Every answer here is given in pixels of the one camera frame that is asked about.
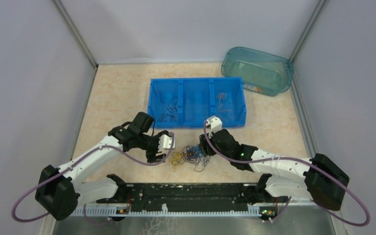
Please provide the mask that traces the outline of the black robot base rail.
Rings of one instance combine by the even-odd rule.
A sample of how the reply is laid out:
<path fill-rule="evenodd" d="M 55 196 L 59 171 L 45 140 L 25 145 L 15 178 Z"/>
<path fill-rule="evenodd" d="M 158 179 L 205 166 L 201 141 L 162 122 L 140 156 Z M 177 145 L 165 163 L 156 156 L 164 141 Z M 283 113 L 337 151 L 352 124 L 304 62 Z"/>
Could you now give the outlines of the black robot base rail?
<path fill-rule="evenodd" d="M 131 212 L 244 212 L 254 204 L 285 203 L 286 196 L 275 198 L 256 183 L 127 183 L 100 204 L 123 203 Z"/>

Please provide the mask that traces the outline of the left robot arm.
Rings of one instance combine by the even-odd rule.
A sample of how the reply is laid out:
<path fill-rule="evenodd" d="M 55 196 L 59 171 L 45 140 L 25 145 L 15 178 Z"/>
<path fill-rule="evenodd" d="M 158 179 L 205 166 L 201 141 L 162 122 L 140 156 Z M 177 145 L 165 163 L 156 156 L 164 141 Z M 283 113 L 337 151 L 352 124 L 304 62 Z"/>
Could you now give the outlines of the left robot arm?
<path fill-rule="evenodd" d="M 120 156 L 141 165 L 156 166 L 166 161 L 176 138 L 167 130 L 148 135 L 155 120 L 144 112 L 132 121 L 112 128 L 90 150 L 58 167 L 48 165 L 39 179 L 35 200 L 57 221 L 69 217 L 78 206 L 88 203 L 127 203 L 130 190 L 117 175 L 97 182 L 85 182 L 102 166 Z"/>

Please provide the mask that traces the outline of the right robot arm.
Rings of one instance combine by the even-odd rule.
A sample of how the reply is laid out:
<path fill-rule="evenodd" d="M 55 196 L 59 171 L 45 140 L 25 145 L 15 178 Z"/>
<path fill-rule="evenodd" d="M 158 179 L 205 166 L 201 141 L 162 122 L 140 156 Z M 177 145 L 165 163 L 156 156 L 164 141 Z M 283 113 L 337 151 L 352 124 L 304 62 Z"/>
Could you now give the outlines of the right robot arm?
<path fill-rule="evenodd" d="M 317 153 L 312 158 L 296 159 L 273 154 L 256 146 L 240 144 L 222 129 L 207 138 L 199 136 L 205 156 L 224 155 L 239 170 L 261 173 L 257 198 L 268 202 L 273 197 L 307 198 L 325 209 L 339 211 L 349 176 L 328 156 Z"/>

